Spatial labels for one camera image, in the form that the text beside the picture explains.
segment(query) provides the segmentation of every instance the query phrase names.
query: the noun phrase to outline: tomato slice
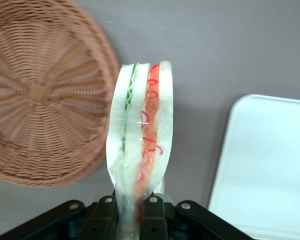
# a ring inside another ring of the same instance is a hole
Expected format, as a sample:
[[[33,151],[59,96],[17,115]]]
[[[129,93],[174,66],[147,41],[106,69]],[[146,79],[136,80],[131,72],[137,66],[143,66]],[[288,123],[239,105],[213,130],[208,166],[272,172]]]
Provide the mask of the tomato slice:
[[[159,64],[154,65],[149,72],[144,104],[142,114],[145,116],[146,121],[142,125],[142,160],[139,163],[138,177],[134,189],[137,200],[141,200],[147,191],[150,175],[154,167],[156,149],[159,149],[159,154],[163,154],[162,148],[157,145],[158,123],[156,115],[160,106]]]

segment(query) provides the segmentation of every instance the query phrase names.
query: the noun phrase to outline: woven basket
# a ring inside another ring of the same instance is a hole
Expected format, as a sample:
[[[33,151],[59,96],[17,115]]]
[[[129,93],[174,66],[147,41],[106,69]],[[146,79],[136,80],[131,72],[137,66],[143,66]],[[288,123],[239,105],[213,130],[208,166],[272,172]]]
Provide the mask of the woven basket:
[[[0,178],[48,188],[98,167],[118,73],[72,0],[0,0]]]

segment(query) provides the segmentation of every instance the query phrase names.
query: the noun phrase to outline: white tray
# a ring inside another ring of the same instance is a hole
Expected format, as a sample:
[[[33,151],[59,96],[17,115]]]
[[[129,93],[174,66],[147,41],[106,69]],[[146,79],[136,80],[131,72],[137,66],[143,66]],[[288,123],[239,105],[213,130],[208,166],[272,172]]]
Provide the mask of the white tray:
[[[209,210],[260,240],[300,240],[300,100],[232,108]]]

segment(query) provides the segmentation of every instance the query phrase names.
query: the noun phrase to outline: gray wall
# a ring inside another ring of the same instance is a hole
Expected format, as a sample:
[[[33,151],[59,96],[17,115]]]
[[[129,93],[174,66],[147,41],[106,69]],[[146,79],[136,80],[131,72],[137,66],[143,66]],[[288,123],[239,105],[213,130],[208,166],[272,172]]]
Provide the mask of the gray wall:
[[[300,0],[77,0],[122,64],[170,60],[174,137],[165,189],[207,205],[227,118],[241,96],[300,99]],[[103,164],[74,184],[33,189],[0,180],[0,234],[70,199],[112,192]]]

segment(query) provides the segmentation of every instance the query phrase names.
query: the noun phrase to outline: wrapped sandwich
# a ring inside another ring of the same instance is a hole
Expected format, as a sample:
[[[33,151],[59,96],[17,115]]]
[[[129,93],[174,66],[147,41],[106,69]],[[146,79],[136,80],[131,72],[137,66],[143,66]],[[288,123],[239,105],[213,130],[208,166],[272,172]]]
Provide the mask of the wrapped sandwich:
[[[160,189],[173,136],[169,61],[123,65],[115,87],[106,140],[107,168],[119,210],[117,239],[139,239],[141,202]]]

